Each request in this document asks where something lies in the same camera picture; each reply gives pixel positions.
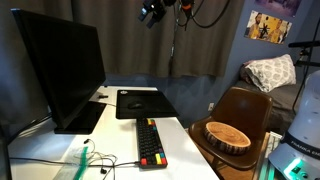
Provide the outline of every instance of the green light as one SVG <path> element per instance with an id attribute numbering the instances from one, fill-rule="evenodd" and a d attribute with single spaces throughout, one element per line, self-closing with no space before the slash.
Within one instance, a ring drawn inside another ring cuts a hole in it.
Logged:
<path id="1" fill-rule="evenodd" d="M 294 159 L 292 163 L 288 165 L 288 167 L 284 170 L 284 174 L 292 180 L 292 177 L 290 176 L 290 172 L 292 171 L 293 168 L 295 168 L 299 163 L 301 162 L 300 158 Z"/>

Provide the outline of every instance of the power outlet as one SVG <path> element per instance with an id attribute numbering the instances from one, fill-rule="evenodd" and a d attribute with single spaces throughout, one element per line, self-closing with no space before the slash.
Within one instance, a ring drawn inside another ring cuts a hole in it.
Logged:
<path id="1" fill-rule="evenodd" d="M 208 111 L 212 111 L 214 107 L 214 103 L 209 103 Z"/>

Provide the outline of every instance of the round wooden tray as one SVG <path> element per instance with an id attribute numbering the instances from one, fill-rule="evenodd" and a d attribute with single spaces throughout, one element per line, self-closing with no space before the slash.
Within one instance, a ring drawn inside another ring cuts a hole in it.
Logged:
<path id="1" fill-rule="evenodd" d="M 220 122 L 207 123 L 204 135 L 212 146 L 228 154 L 244 154 L 251 146 L 250 139 L 244 133 Z"/>

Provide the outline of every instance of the brown chair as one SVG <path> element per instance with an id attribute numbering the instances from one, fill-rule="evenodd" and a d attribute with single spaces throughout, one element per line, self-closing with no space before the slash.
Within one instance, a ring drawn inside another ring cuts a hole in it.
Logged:
<path id="1" fill-rule="evenodd" d="M 270 96 L 231 87 L 208 117 L 194 122 L 189 127 L 189 135 L 198 146 L 214 157 L 212 162 L 208 159 L 207 161 L 215 172 L 219 161 L 238 170 L 249 170 L 255 166 L 259 158 L 271 109 Z M 211 121 L 231 125 L 243 132 L 251 141 L 249 151 L 244 155 L 229 155 L 210 145 L 204 136 L 204 129 Z"/>

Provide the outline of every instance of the mouse pad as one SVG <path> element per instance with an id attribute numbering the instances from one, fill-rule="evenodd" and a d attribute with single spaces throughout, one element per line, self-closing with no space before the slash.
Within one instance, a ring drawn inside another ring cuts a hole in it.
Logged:
<path id="1" fill-rule="evenodd" d="M 117 92 L 117 119 L 177 116 L 179 114 L 161 91 L 118 90 Z"/>

